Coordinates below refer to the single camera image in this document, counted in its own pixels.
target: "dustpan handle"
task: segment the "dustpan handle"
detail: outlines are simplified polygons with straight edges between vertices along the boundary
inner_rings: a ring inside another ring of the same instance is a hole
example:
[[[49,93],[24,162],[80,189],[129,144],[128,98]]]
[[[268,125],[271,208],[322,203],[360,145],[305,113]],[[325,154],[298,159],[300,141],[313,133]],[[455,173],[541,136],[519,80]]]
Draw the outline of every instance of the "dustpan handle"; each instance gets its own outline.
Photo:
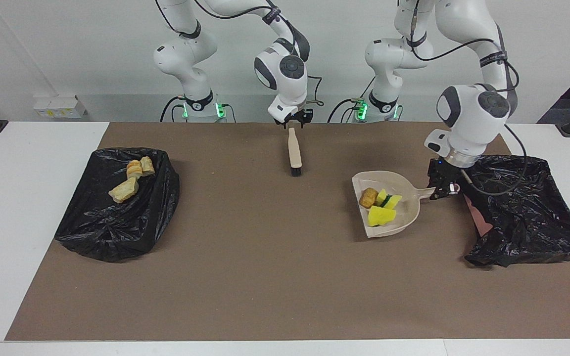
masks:
[[[426,199],[426,198],[430,198],[430,196],[434,193],[434,190],[436,189],[436,187],[432,187],[432,188],[426,188],[426,189],[417,189],[417,194],[419,196],[419,199]]]

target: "green led light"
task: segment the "green led light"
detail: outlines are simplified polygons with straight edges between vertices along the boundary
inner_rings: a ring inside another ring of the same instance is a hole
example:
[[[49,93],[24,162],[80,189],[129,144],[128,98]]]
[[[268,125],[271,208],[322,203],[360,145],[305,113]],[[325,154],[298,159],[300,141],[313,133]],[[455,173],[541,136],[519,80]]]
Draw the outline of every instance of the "green led light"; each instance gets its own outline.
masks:
[[[217,108],[217,116],[219,119],[226,117],[226,109],[219,103],[215,103],[215,108]]]
[[[369,105],[363,101],[358,102],[358,112],[355,114],[355,119],[358,121],[366,120],[366,111],[369,110]]]
[[[403,106],[397,105],[395,107],[395,112],[393,113],[393,121],[399,121],[400,117],[402,116],[402,113],[403,113]]]

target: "wooden brush handle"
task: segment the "wooden brush handle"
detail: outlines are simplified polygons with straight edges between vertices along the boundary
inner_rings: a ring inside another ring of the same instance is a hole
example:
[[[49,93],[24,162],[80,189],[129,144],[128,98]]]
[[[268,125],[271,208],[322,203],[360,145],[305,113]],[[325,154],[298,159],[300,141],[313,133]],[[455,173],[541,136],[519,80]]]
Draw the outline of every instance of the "wooden brush handle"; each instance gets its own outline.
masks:
[[[303,167],[303,160],[300,158],[300,147],[296,138],[294,128],[289,128],[289,138],[287,139],[287,147],[289,148],[289,165],[291,168]]]

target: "brown paper mat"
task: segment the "brown paper mat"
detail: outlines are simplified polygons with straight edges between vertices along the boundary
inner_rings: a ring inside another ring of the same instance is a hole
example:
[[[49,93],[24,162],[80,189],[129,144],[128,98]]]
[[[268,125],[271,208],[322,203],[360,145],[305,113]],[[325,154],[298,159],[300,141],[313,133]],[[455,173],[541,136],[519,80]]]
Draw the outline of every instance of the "brown paper mat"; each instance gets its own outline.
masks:
[[[176,214],[151,253],[109,264],[54,242],[7,340],[570,338],[570,263],[469,268],[462,197],[424,201],[396,237],[367,240],[351,177],[425,187],[438,124],[116,124],[100,148],[168,152]],[[488,153],[508,153],[498,138]]]

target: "black cable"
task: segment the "black cable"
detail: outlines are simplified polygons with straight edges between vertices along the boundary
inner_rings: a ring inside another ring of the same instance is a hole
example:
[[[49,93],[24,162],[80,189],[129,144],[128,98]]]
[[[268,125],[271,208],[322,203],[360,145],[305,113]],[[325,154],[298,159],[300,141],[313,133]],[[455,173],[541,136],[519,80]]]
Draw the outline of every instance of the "black cable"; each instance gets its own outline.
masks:
[[[172,108],[170,108],[170,120],[172,122],[175,122],[175,109],[176,108],[183,108],[183,107],[184,107],[183,105],[176,105],[176,106],[173,106]]]
[[[463,47],[466,47],[467,45],[472,45],[473,43],[477,43],[477,42],[481,42],[481,41],[486,41],[486,42],[491,42],[494,43],[494,45],[496,45],[496,42],[494,42],[493,39],[487,39],[487,38],[481,38],[481,39],[475,39],[466,43],[463,43],[461,45],[458,45],[457,47],[449,50],[448,52],[445,52],[443,54],[439,54],[438,56],[432,57],[432,58],[421,58],[417,52],[415,51],[415,48],[411,45],[412,43],[414,43],[414,39],[413,39],[413,35],[415,34],[415,27],[417,26],[417,14],[418,14],[418,8],[419,8],[419,1],[417,0],[417,2],[415,3],[415,9],[412,13],[413,16],[413,20],[412,23],[410,25],[410,43],[409,43],[409,47],[410,47],[410,51],[415,55],[415,57],[417,57],[418,59],[420,59],[421,61],[434,61],[435,59],[439,59],[443,56],[447,56],[448,54],[451,54],[452,52],[455,52],[456,50],[459,50]]]
[[[360,97],[362,99],[364,99],[364,94],[366,94],[366,91],[369,90],[369,88],[371,87],[371,84],[373,84],[373,81],[375,81],[375,77],[373,76],[373,78],[371,78],[371,81],[369,82],[369,85],[366,86],[366,88],[364,88],[364,91],[362,92],[362,95],[360,95]],[[355,110],[355,107],[358,106],[357,103],[355,103],[353,105],[353,107],[351,109]]]
[[[364,98],[364,94],[366,94],[366,91],[369,90],[369,88],[371,87],[371,84],[373,84],[373,81],[375,81],[375,77],[371,78],[369,85],[366,86],[366,89],[364,89],[364,91],[362,92],[362,95],[360,95],[360,97]]]
[[[202,9],[205,13],[207,13],[207,14],[209,14],[210,16],[213,16],[213,17],[215,17],[215,18],[220,18],[221,20],[229,20],[229,19],[231,19],[231,18],[238,18],[239,16],[244,16],[244,14],[248,14],[248,13],[251,13],[252,11],[256,11],[256,10],[259,10],[259,9],[272,10],[272,8],[269,7],[269,6],[256,6],[256,7],[252,7],[252,8],[250,8],[250,9],[247,9],[247,10],[245,10],[245,11],[243,11],[243,12],[240,12],[240,13],[238,13],[238,14],[233,14],[233,16],[219,16],[219,15],[217,15],[217,14],[214,14],[214,13],[208,11],[201,3],[199,3],[198,0],[195,0],[195,3],[197,4],[197,6],[201,7],[201,9]]]
[[[233,108],[233,106],[231,106],[230,104],[221,104],[222,108],[230,108],[230,110],[233,112],[233,121],[237,122],[237,117],[235,116],[235,108]]]
[[[162,110],[162,115],[160,115],[160,122],[163,122],[163,121],[164,121],[164,115],[166,114],[166,111],[167,111],[167,109],[168,109],[168,106],[170,106],[170,104],[173,103],[173,101],[176,101],[176,100],[183,100],[183,99],[184,99],[184,98],[181,97],[181,96],[174,96],[174,97],[172,97],[172,99],[170,99],[170,100],[168,101],[168,103],[164,106],[164,109]]]
[[[502,191],[502,192],[488,192],[488,191],[484,191],[479,189],[475,183],[472,181],[472,179],[468,176],[468,174],[465,171],[461,171],[466,180],[468,181],[468,183],[473,187],[473,189],[475,189],[477,192],[480,192],[481,194],[485,194],[487,196],[501,196],[501,195],[505,195],[508,192],[513,191],[514,189],[516,189],[518,187],[518,185],[520,185],[520,183],[522,182],[522,180],[524,179],[524,175],[527,172],[527,150],[524,147],[523,142],[520,140],[520,138],[518,138],[518,136],[514,133],[514,131],[512,131],[512,129],[509,128],[508,125],[505,125],[505,128],[509,131],[509,133],[511,133],[511,135],[514,136],[514,138],[516,139],[516,141],[518,141],[518,144],[521,146],[522,148],[522,156],[523,156],[523,160],[524,163],[522,164],[522,172],[521,175],[518,177],[518,179],[516,180],[516,182],[514,182],[514,184],[511,185],[511,187],[509,187],[507,190]]]
[[[514,75],[516,76],[516,84],[514,84],[511,88],[499,89],[499,90],[495,90],[495,92],[512,91],[512,90],[516,89],[516,87],[518,87],[518,84],[520,84],[521,77],[518,74],[518,70],[516,70],[516,68],[514,68],[514,66],[511,63],[509,63],[509,61],[507,61],[505,59],[505,70],[507,70],[507,68],[511,69],[512,72],[514,72]]]
[[[342,106],[342,104],[349,103],[349,102],[353,102],[353,99],[344,99],[344,100],[340,101],[340,102],[335,106],[335,108],[333,108],[333,110],[331,110],[331,114],[329,115],[329,118],[327,119],[327,124],[331,122],[331,118],[333,117],[333,114],[335,114],[335,111],[336,111],[340,106]]]
[[[417,54],[417,52],[415,52],[415,48],[414,48],[413,46],[410,46],[410,50],[411,50],[411,52],[415,55],[415,57],[417,57],[417,59],[420,59],[421,61],[434,61],[435,59],[439,59],[439,58],[441,58],[441,57],[447,56],[448,54],[451,54],[452,52],[455,52],[456,50],[459,50],[459,49],[461,49],[461,48],[463,48],[463,47],[466,47],[467,45],[472,45],[473,43],[477,43],[477,42],[481,42],[481,41],[486,41],[486,42],[491,42],[491,43],[496,44],[496,42],[494,42],[493,39],[487,39],[487,38],[474,39],[474,40],[472,40],[472,41],[469,41],[469,42],[460,44],[460,45],[458,45],[457,47],[455,47],[455,48],[449,50],[448,52],[439,54],[438,56],[435,56],[435,57],[432,57],[432,58],[421,58],[421,57]],[[410,42],[412,42],[412,33],[410,34]]]
[[[346,113],[351,110],[351,113],[353,113],[353,111],[355,111],[355,108],[346,108],[346,110],[342,113],[342,117],[340,118],[340,124],[342,124],[342,122],[344,122],[344,116],[346,115]]]
[[[177,32],[177,30],[172,27],[172,25],[170,24],[170,22],[168,22],[168,18],[166,18],[166,15],[164,14],[164,11],[162,11],[162,7],[160,6],[160,3],[158,2],[158,0],[155,0],[155,4],[158,6],[158,9],[160,10],[160,13],[162,14],[162,17],[164,18],[164,21],[167,22],[168,27],[170,27],[171,30],[174,30],[175,32]]]
[[[432,58],[421,58],[417,54],[417,52],[415,51],[415,47],[413,47],[413,45],[411,45],[412,43],[414,43],[413,35],[415,34],[415,27],[417,26],[417,14],[418,14],[419,2],[420,2],[420,0],[417,0],[417,2],[415,3],[415,9],[412,13],[413,20],[412,20],[412,23],[410,25],[410,43],[409,43],[410,51],[415,55],[415,57],[417,59],[420,59],[421,61],[434,61],[435,59],[439,59],[441,57],[447,56],[448,54],[451,54],[452,52],[455,52],[458,49],[466,47],[467,45],[472,45],[473,43],[477,43],[477,42],[481,42],[481,41],[491,42],[497,48],[500,48],[500,46],[497,45],[497,43],[493,39],[479,38],[479,39],[475,39],[475,40],[463,43],[461,45],[458,45],[457,47],[455,47],[451,50],[448,50],[445,53],[439,54],[438,56],[435,56]],[[520,83],[520,76],[518,75],[518,71],[514,68],[514,66],[511,65],[511,63],[509,63],[506,59],[503,62],[505,64],[505,70],[507,70],[507,68],[510,68],[514,72],[514,74],[516,75],[516,85],[513,85],[511,88],[504,88],[504,89],[495,90],[495,92],[512,91],[512,90],[516,89],[516,87],[518,87],[518,84]]]
[[[291,44],[293,46],[296,46],[296,32],[294,32],[294,27],[292,26],[292,24],[287,21],[282,14],[279,14],[279,17],[281,18],[281,20],[283,20],[283,22],[285,22],[285,24],[287,25],[289,31],[291,32]]]
[[[318,83],[316,83],[316,89],[314,90],[314,101],[318,106],[324,106],[324,101],[318,100],[318,87],[321,86],[323,77],[314,77],[314,75],[307,75],[307,77],[311,79],[318,79]]]

